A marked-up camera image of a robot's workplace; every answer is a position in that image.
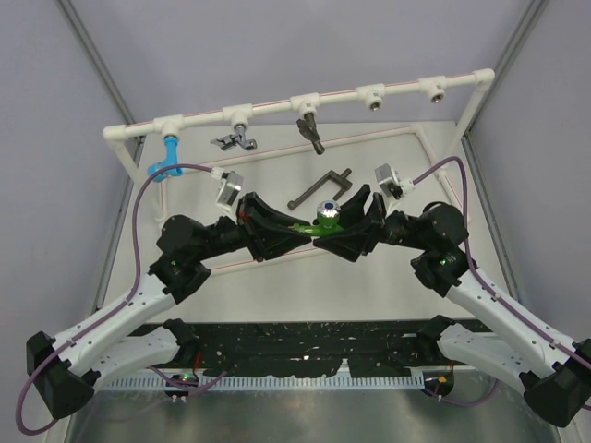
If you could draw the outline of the green plastic faucet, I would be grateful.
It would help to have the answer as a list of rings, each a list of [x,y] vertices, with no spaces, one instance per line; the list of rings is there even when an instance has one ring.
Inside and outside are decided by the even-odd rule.
[[[289,229],[312,237],[324,237],[344,230],[340,219],[341,206],[334,200],[325,200],[317,206],[317,217],[311,225],[294,223]]]

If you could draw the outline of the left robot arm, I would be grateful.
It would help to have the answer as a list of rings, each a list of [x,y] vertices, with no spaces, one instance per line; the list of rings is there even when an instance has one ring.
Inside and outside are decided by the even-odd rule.
[[[29,389],[36,389],[58,421],[80,410],[120,374],[169,362],[191,365],[197,340],[180,320],[166,322],[145,339],[127,335],[194,294],[211,276],[205,260],[240,249],[258,262],[272,260],[312,240],[308,222],[274,210],[254,192],[239,200],[236,215],[210,225],[181,214],[170,217],[156,242],[160,257],[148,271],[136,272],[126,293],[69,329],[55,335],[39,331],[28,338],[29,378],[18,404]]]

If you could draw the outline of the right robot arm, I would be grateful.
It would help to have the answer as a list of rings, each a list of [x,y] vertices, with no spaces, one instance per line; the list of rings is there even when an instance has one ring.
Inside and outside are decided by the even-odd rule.
[[[430,364],[465,363],[519,392],[546,422],[566,427],[590,400],[590,341],[576,341],[535,316],[496,285],[472,259],[463,213],[436,201],[419,216],[385,210],[366,186],[340,212],[343,229],[314,240],[316,248],[351,262],[376,245],[419,251],[411,267],[421,284],[462,307],[495,339],[478,339],[457,322],[432,319],[417,342]]]

